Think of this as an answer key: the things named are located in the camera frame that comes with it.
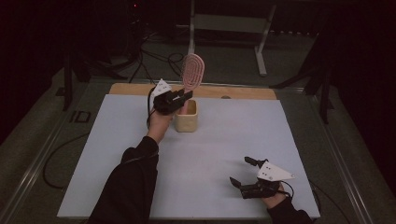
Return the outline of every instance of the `small cup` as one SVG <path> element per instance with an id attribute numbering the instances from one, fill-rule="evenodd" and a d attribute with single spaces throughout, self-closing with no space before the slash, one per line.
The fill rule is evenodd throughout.
<path id="1" fill-rule="evenodd" d="M 198 104 L 189 100 L 186 115 L 175 114 L 175 129 L 180 133 L 193 133 L 198 126 Z"/>

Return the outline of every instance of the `white board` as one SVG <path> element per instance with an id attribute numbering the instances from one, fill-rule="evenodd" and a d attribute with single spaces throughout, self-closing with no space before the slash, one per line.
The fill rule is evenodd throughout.
<path id="1" fill-rule="evenodd" d="M 178 133 L 171 125 L 160 143 L 153 219 L 257 219 L 268 214 L 260 199 L 242 199 L 230 183 L 257 181 L 259 167 L 244 157 L 293 173 L 293 204 L 319 212 L 289 124 L 279 101 L 195 98 L 198 129 Z M 147 133 L 147 97 L 107 95 L 92 127 L 58 217 L 88 217 L 127 147 Z"/>

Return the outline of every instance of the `floor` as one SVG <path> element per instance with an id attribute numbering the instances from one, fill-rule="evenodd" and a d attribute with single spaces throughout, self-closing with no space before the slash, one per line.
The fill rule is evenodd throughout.
<path id="1" fill-rule="evenodd" d="M 179 82 L 167 59 L 187 52 L 187 42 L 152 36 L 142 47 L 143 65 L 132 82 L 163 78 Z M 268 76 L 260 77 L 251 43 L 230 44 L 197 40 L 195 53 L 205 61 L 203 82 L 268 88 L 295 76 L 315 39 L 301 35 L 270 34 L 263 57 Z M 160 61 L 158 55 L 164 56 Z M 130 78 L 138 63 L 120 71 Z M 63 71 L 52 87 L 0 146 L 0 223 L 84 223 L 84 219 L 56 217 L 65 188 L 77 165 L 94 118 L 114 80 L 93 73 L 89 83 L 74 83 L 74 101 L 62 111 Z M 316 96 L 307 96 L 306 79 L 276 90 L 287 115 L 321 218 L 316 223 L 396 223 L 396 200 L 375 167 L 367 147 L 350 119 L 337 89 L 332 87 L 329 124 L 318 116 Z M 74 111 L 90 112 L 88 122 L 72 120 Z M 270 220 L 152 220 L 151 223 L 270 223 Z"/>

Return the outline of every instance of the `dark background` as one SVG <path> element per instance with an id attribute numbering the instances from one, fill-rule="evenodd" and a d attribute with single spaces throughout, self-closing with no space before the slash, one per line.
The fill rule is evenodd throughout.
<path id="1" fill-rule="evenodd" d="M 202 13 L 260 16 L 261 1 L 197 1 Z M 138 49 L 146 24 L 175 36 L 176 24 L 189 24 L 185 0 L 2 1 L 0 6 L 0 108 L 3 142 L 63 67 L 64 48 L 70 44 L 94 60 L 110 62 L 112 55 Z M 272 23 L 281 31 L 319 34 L 306 63 L 327 59 L 334 40 L 332 84 L 361 132 L 367 147 L 396 192 L 392 172 L 396 151 L 396 83 L 394 40 L 396 6 L 393 1 L 284 1 Z"/>

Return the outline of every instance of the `pink brush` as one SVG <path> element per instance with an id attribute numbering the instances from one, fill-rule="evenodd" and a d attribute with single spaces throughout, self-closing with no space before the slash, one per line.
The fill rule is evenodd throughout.
<path id="1" fill-rule="evenodd" d="M 182 67 L 184 92 L 193 91 L 201 84 L 204 70 L 204 61 L 198 55 L 193 53 L 186 55 Z M 188 106 L 189 101 L 186 101 L 183 107 L 180 108 L 179 114 L 186 115 Z"/>

